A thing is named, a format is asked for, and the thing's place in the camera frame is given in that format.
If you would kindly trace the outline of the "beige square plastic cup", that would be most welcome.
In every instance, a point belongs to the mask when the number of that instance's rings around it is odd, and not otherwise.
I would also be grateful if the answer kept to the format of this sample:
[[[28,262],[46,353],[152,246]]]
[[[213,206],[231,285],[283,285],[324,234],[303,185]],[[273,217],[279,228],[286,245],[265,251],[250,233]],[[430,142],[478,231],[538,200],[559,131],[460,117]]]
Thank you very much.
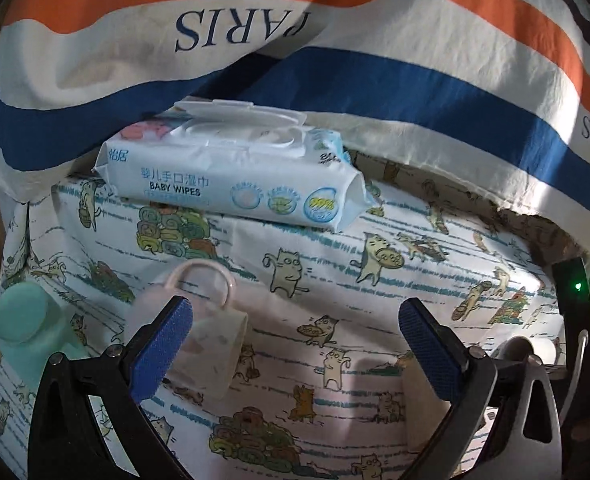
[[[406,403],[407,448],[417,454],[431,440],[452,404],[437,396],[416,359],[403,370],[402,388]]]

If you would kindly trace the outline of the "mint green plastic cup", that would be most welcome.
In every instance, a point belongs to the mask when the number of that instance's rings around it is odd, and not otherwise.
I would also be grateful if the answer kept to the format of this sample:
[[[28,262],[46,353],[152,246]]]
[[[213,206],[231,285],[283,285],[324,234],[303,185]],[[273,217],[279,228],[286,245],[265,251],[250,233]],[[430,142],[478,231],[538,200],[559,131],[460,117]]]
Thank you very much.
[[[17,283],[0,296],[0,350],[20,380],[33,392],[53,353],[70,360],[89,356],[64,311],[38,284]]]

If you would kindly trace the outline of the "pink and white mug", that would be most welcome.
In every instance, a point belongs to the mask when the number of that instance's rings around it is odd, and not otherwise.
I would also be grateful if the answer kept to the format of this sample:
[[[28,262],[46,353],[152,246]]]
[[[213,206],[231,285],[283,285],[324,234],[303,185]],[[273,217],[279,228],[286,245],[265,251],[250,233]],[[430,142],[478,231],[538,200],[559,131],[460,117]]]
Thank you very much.
[[[234,307],[237,282],[222,264],[192,259],[144,289],[126,315],[124,340],[153,322],[174,296],[191,306],[191,330],[173,357],[169,379],[213,399],[227,393],[246,334],[248,314]]]

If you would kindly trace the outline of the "white mug dark interior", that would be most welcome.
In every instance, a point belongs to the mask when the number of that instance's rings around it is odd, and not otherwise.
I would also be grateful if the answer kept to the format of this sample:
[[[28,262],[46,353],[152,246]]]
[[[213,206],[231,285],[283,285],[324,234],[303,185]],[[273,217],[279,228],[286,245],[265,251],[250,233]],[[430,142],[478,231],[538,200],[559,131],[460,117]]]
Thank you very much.
[[[557,363],[556,345],[547,338],[530,338],[516,335],[501,344],[498,358],[504,361],[520,362],[527,356],[537,356],[545,365]]]

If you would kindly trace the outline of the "cat print bed sheet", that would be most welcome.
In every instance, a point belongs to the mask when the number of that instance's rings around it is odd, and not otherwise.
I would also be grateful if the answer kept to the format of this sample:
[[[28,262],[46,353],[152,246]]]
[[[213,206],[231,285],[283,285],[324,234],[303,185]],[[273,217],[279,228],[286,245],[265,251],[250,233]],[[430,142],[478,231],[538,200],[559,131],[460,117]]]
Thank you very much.
[[[136,297],[204,258],[237,279],[248,330],[221,400],[168,380],[143,405],[197,479],[396,479],[410,463],[399,304],[421,299],[465,344],[557,340],[549,264],[572,240],[460,184],[356,154],[376,204],[330,233],[117,197],[71,177],[15,208],[3,286],[29,280],[86,351],[124,341]]]

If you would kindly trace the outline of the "baby wipes pack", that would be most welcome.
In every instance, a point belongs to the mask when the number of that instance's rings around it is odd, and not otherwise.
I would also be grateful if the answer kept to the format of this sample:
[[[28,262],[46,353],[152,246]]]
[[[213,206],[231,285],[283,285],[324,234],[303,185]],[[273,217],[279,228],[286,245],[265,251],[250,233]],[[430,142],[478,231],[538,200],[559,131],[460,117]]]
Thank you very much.
[[[249,102],[178,101],[105,141],[94,169],[122,198],[332,232],[376,203],[339,132]]]

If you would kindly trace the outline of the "striped Paris blanket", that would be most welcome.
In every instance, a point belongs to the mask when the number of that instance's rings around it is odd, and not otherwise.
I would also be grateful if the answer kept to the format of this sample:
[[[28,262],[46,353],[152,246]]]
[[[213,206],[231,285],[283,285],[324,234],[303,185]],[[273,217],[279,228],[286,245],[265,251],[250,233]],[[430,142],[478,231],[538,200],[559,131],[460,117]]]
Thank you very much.
[[[590,0],[0,0],[0,190],[193,96],[301,110],[590,255]]]

